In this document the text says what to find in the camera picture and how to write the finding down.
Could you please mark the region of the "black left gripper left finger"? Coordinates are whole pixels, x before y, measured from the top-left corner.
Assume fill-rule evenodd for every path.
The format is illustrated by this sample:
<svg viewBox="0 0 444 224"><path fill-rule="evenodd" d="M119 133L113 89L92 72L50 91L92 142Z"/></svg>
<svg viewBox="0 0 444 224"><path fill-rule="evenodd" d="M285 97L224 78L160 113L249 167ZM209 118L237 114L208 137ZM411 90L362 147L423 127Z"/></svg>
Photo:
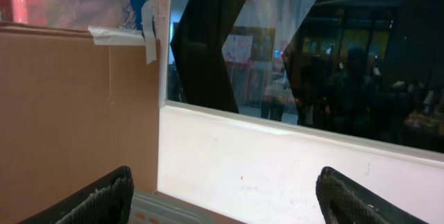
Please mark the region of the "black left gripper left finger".
<svg viewBox="0 0 444 224"><path fill-rule="evenodd" d="M120 166L20 224L127 224L133 194L131 170Z"/></svg>

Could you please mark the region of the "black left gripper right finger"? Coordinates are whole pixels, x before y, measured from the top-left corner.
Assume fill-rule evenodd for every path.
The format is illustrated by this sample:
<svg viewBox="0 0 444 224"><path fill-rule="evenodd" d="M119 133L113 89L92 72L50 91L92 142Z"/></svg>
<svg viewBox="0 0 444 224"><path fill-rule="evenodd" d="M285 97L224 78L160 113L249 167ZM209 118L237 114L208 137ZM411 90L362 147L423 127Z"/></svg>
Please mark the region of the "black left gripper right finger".
<svg viewBox="0 0 444 224"><path fill-rule="evenodd" d="M426 224L329 166L317 178L316 197L327 224Z"/></svg>

